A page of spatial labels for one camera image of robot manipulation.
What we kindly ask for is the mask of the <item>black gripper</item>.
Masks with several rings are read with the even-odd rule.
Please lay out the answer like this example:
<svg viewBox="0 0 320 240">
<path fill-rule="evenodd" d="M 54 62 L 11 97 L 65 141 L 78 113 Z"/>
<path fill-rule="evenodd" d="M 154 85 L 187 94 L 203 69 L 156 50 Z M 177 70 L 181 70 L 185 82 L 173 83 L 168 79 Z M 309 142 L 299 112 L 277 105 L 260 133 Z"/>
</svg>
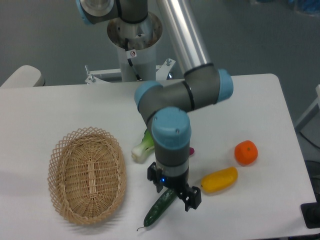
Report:
<svg viewBox="0 0 320 240">
<path fill-rule="evenodd" d="M 156 186 L 156 192 L 160 193 L 163 187 L 173 190 L 179 199 L 184 202 L 184 209 L 188 212 L 190 209 L 196 210 L 202 202 L 200 188 L 188 185 L 189 169 L 178 176 L 167 176 L 157 169 L 153 162 L 147 169 L 147 179 Z"/>
</svg>

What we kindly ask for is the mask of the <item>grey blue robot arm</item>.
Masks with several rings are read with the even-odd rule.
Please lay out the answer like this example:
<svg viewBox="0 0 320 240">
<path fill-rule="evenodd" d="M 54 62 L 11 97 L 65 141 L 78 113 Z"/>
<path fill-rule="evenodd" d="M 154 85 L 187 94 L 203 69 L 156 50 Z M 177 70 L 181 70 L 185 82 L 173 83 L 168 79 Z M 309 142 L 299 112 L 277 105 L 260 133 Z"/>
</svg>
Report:
<svg viewBox="0 0 320 240">
<path fill-rule="evenodd" d="M 190 3 L 187 0 L 159 0 L 162 15 L 157 18 L 145 0 L 79 0 L 82 20 L 94 25 L 108 22 L 108 37 L 122 50 L 120 58 L 130 67 L 128 81 L 141 81 L 134 100 L 154 142 L 155 162 L 147 178 L 160 192 L 173 190 L 185 204 L 196 209 L 201 191 L 189 186 L 191 126 L 188 112 L 222 102 L 233 94 L 233 81 L 224 69 L 210 60 Z M 183 73 L 183 81 L 163 86 L 155 80 L 142 52 L 150 50 L 166 28 Z"/>
</svg>

